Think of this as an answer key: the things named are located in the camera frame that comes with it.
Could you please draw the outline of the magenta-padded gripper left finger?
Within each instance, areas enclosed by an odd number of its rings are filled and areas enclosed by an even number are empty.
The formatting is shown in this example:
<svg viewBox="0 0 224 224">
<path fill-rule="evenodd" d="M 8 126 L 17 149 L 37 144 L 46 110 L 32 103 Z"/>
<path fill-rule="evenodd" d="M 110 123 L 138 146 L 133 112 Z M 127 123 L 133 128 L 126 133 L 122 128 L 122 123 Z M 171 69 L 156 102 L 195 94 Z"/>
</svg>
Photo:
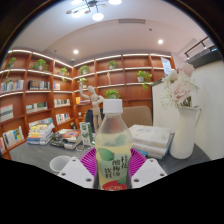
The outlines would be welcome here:
<svg viewBox="0 0 224 224">
<path fill-rule="evenodd" d="M 72 157 L 58 176 L 81 187 L 93 189 L 97 176 L 96 149 L 92 148 L 80 158 Z"/>
</svg>

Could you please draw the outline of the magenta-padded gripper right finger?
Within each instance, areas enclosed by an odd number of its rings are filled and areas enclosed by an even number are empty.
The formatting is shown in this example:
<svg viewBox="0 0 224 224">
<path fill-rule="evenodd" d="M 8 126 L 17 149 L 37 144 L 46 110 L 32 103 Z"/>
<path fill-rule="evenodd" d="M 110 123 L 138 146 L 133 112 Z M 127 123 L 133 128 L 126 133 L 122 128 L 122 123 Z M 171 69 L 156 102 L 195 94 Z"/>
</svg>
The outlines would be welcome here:
<svg viewBox="0 0 224 224">
<path fill-rule="evenodd" d="M 138 150 L 131 149 L 129 177 L 132 188 L 141 188 L 166 176 L 156 159 L 147 159 Z"/>
</svg>

